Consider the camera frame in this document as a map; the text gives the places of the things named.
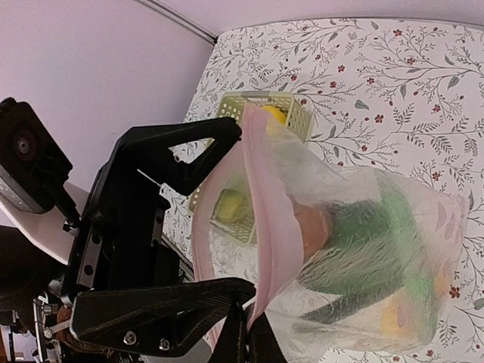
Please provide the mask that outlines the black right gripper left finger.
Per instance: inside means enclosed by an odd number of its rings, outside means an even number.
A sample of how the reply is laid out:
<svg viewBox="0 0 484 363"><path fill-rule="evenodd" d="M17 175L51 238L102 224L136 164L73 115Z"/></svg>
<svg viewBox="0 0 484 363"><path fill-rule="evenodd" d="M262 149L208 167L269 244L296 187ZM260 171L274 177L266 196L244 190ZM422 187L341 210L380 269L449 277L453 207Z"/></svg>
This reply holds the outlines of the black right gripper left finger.
<svg viewBox="0 0 484 363"><path fill-rule="evenodd" d="M246 315L243 306L233 302L211 355L211 363L244 363L247 358Z"/></svg>

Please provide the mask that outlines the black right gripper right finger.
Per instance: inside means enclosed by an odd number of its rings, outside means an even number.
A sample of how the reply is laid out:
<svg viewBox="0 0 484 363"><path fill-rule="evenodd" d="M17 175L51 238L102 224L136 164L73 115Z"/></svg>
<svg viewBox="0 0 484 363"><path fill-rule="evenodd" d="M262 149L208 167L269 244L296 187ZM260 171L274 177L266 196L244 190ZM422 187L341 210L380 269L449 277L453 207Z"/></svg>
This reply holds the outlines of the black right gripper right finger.
<svg viewBox="0 0 484 363"><path fill-rule="evenodd" d="M287 363L265 313L253 322L248 339L249 363Z"/></svg>

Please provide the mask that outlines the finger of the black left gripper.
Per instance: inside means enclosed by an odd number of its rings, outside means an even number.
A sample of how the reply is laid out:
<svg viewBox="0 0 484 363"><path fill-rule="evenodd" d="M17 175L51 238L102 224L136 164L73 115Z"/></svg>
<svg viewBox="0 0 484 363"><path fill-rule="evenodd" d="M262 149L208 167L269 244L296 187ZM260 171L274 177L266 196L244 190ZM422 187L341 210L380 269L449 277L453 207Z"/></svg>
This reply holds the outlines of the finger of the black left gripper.
<svg viewBox="0 0 484 363"><path fill-rule="evenodd" d="M240 278L87 291L75 299L70 332L81 342L115 351L181 357L232 306L242 306L255 294L255 286Z"/></svg>
<svg viewBox="0 0 484 363"><path fill-rule="evenodd" d="M231 117L191 123L136 126L121 138L120 152L156 183L188 196L240 140Z"/></svg>

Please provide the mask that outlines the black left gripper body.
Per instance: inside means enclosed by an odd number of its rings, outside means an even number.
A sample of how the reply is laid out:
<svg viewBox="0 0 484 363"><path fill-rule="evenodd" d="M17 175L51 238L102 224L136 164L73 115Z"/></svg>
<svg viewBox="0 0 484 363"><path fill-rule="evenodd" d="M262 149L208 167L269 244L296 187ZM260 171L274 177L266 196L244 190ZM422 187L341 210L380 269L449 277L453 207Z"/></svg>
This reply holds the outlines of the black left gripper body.
<svg viewBox="0 0 484 363"><path fill-rule="evenodd" d="M87 290L161 287L181 281L180 259L161 242L169 201L160 188L186 185L188 165L172 147L181 126L139 126L116 143L100 168L74 240L61 296Z"/></svg>

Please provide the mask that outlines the pale green plastic basket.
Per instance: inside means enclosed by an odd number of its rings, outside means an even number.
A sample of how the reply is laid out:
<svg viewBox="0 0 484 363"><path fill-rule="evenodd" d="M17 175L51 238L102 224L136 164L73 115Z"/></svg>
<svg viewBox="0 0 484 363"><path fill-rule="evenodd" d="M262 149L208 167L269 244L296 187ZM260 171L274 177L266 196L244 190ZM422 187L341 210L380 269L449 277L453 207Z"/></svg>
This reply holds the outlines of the pale green plastic basket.
<svg viewBox="0 0 484 363"><path fill-rule="evenodd" d="M275 122L278 130L273 135L266 131L271 119L271 114L262 109L266 105L278 108L287 117L285 126ZM205 244L216 237L226 237L248 247L256 243L256 222L265 211L265 203L274 201L283 207L284 216L292 216L282 178L276 173L274 158L266 146L285 136L305 141L311 129L311 116L289 92L228 93L222 98L219 116L236 120L242 131L241 141L192 194L194 227L198 233L209 233L209 238L202 239ZM243 192L247 198L245 216L232 223L214 218L216 202L226 188Z"/></svg>

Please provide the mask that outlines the clear zip top bag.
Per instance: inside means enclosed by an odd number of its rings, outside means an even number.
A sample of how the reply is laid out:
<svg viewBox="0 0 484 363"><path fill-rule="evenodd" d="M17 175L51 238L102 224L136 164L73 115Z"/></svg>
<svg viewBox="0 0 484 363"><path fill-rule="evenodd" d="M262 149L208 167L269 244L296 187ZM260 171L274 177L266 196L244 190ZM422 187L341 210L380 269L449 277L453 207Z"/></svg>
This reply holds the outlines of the clear zip top bag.
<svg viewBox="0 0 484 363"><path fill-rule="evenodd" d="M268 111L203 183L191 239L197 280L254 283L247 324L267 318L284 357L330 347L407 352L430 344L467 227L465 197L313 154Z"/></svg>

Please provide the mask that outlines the brown shiitake mushroom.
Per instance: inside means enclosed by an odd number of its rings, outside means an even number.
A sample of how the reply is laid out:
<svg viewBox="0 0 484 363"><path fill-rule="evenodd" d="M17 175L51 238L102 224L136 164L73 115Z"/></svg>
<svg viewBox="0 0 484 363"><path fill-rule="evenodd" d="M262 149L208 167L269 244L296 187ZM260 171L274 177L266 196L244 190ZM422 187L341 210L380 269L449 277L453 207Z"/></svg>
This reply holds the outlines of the brown shiitake mushroom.
<svg viewBox="0 0 484 363"><path fill-rule="evenodd" d="M293 211L302 234L306 259L325 248L332 231L332 218L326 206L307 206L293 201Z"/></svg>

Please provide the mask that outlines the yellow lemon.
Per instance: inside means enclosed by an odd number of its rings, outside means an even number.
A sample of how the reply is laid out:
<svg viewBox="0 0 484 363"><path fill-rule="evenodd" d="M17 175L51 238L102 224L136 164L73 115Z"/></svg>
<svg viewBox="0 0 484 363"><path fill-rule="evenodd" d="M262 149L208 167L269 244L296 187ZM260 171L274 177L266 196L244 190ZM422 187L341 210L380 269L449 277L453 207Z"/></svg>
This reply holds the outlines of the yellow lemon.
<svg viewBox="0 0 484 363"><path fill-rule="evenodd" d="M285 126L287 117L278 108L274 106L266 105L262 107L262 109L271 114L271 119L268 121L268 124L266 126L266 131L269 135L273 135L278 130L278 127L275 125L275 122L278 122L282 126Z"/></svg>

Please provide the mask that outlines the orange yellow mango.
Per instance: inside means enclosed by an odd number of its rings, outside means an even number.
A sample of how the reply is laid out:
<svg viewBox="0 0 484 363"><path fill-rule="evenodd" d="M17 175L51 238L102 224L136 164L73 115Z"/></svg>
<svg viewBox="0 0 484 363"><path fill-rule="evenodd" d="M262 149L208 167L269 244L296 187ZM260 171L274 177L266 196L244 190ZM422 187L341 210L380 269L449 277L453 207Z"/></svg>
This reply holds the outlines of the orange yellow mango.
<svg viewBox="0 0 484 363"><path fill-rule="evenodd" d="M442 311L447 288L451 278L447 273L438 272L434 277L433 291L436 293L436 307L431 312L437 315ZM420 319L413 312L405 298L405 291L398 290L390 296L384 304L384 310L380 319L380 329L383 334L391 337L410 337L417 333L417 323Z"/></svg>

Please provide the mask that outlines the green white bok choy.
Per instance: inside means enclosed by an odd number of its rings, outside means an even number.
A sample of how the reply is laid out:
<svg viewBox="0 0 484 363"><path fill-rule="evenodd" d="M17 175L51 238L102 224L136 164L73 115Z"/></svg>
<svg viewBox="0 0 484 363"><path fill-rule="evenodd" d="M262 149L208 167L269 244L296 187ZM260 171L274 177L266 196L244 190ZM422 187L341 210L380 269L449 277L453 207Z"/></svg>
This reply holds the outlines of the green white bok choy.
<svg viewBox="0 0 484 363"><path fill-rule="evenodd" d="M323 203L332 218L325 248L307 259L297 280L304 288L336 296L303 315L333 324L387 298L403 287L402 270L379 200Z"/></svg>

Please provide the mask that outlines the light green cucumber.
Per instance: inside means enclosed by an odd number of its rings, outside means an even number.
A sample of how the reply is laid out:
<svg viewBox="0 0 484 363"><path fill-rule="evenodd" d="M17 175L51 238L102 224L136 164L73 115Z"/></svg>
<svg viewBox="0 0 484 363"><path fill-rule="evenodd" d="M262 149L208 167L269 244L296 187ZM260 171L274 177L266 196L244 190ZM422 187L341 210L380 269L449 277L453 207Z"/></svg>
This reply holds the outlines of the light green cucumber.
<svg viewBox="0 0 484 363"><path fill-rule="evenodd" d="M414 309L418 339L432 340L437 325L439 301L424 242L406 196L394 182L379 180L381 204L390 223L390 232L402 270L402 282L409 305Z"/></svg>

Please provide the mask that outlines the yellow green pear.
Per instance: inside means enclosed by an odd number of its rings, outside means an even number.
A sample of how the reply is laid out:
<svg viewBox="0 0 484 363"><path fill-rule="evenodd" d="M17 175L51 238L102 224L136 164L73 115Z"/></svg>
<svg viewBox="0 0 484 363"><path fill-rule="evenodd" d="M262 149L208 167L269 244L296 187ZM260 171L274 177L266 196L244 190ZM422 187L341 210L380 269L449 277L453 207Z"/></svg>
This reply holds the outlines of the yellow green pear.
<svg viewBox="0 0 484 363"><path fill-rule="evenodd" d="M221 223L232 223L247 212L247 198L243 192L223 189L214 208L214 218Z"/></svg>

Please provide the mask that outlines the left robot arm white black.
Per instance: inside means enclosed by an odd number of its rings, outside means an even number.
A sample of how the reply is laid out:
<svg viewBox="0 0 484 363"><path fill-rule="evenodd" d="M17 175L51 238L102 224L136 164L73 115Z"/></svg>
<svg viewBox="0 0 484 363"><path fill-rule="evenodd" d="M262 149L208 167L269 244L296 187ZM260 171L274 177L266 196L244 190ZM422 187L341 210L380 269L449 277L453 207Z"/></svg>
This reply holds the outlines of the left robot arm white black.
<svg viewBox="0 0 484 363"><path fill-rule="evenodd" d="M116 142L78 211L67 192L72 164L27 102L1 103L2 195L25 213L60 212L57 231L77 234L62 300L71 334L116 351L180 357L217 322L244 360L243 305L255 287L240 278L184 282L178 254L162 244L170 208L163 185L188 196L235 146L231 117L136 126Z"/></svg>

